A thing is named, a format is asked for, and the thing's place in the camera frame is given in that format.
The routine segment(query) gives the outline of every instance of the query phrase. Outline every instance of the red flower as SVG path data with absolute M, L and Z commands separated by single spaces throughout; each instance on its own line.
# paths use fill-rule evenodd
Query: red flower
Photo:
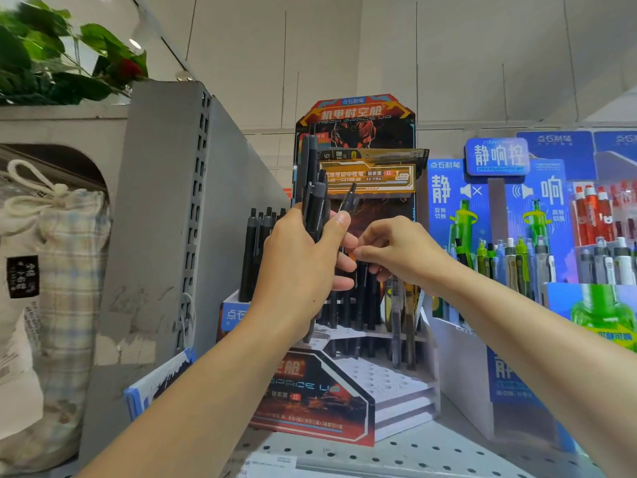
M 137 79 L 141 76 L 140 66 L 128 58 L 123 58 L 117 67 L 117 76 L 122 79 Z

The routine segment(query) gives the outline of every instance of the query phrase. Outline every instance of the black label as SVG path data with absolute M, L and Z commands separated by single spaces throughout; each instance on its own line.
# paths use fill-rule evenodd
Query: black label
M 6 283 L 10 298 L 39 295 L 39 268 L 37 255 L 6 259 Z

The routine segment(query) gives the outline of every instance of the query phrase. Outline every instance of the left hand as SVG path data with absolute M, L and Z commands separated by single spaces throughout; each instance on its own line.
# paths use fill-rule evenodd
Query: left hand
M 347 233 L 350 223 L 349 214 L 340 211 L 325 224 L 322 238 L 314 243 L 297 205 L 276 223 L 266 240 L 250 307 L 260 319 L 272 319 L 275 328 L 291 330 L 290 344 L 305 336 L 331 290 L 354 287 L 352 279 L 334 275 L 335 268 L 345 272 L 356 269 L 356 263 L 339 252 L 340 247 L 353 249 L 358 244 L 358 239 Z

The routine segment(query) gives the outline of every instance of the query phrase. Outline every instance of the grey shelf divider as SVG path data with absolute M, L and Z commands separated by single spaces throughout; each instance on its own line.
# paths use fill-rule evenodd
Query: grey shelf divider
M 79 466 L 130 423 L 123 390 L 179 352 L 180 314 L 196 309 L 197 355 L 214 345 L 250 208 L 289 199 L 201 83 L 147 81 L 135 84 L 115 204 Z

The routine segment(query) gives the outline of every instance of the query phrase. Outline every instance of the forearm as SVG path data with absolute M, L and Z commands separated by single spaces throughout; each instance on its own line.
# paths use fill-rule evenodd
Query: forearm
M 441 297 L 458 309 L 610 477 L 632 475 L 637 465 L 637 354 L 452 263 Z
M 80 478 L 217 476 L 288 349 L 286 329 L 262 317 L 248 312 Z

